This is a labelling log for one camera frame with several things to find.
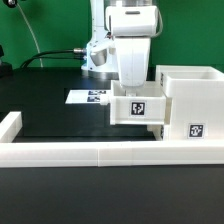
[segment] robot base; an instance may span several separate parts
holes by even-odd
[[[106,80],[118,80],[118,73],[116,72],[95,72],[82,70],[82,75],[85,77],[91,77],[95,79],[106,79]]]

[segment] green background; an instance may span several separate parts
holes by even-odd
[[[41,51],[85,47],[91,38],[89,0],[19,1]],[[164,31],[153,39],[150,66],[209,65],[224,71],[224,1],[157,0]],[[18,68],[37,53],[18,8],[0,4],[0,44],[4,61]],[[44,66],[79,67],[71,60],[44,60]]]

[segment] black tabletop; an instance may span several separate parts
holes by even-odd
[[[110,89],[80,69],[18,69],[0,79],[0,112],[22,111],[16,142],[153,140],[146,126],[110,125],[110,106],[65,104],[70,90]]]
[[[74,69],[14,73],[14,77],[0,79],[0,112],[3,116],[7,111],[23,111],[25,127],[18,141],[38,136],[53,141],[66,138],[67,133],[76,139],[78,129],[73,125],[60,130],[64,123],[77,124],[70,118],[77,108],[64,106],[67,89],[80,88],[78,82],[83,88],[110,87],[108,81],[84,79]],[[79,119],[85,115],[84,107],[79,107]],[[92,116],[104,116],[104,121],[97,118],[100,130],[96,134],[84,129],[78,136],[82,140],[110,138],[108,108],[96,105],[92,110]],[[65,115],[69,121],[62,122]],[[95,127],[86,119],[81,124]],[[131,132],[131,127],[112,128]],[[136,128],[133,134],[140,131],[137,137],[148,138],[143,127]],[[127,137],[122,132],[114,131],[121,140]],[[223,189],[222,165],[0,169],[0,223],[222,224]]]

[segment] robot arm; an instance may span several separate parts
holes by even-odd
[[[156,35],[157,24],[156,6],[116,5],[106,9],[107,29],[115,42],[119,80],[127,96],[135,96],[146,81],[151,37]]]

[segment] white block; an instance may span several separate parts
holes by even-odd
[[[12,142],[21,128],[21,112],[10,112],[0,123],[0,143]]]
[[[95,143],[0,144],[0,167],[97,166]]]

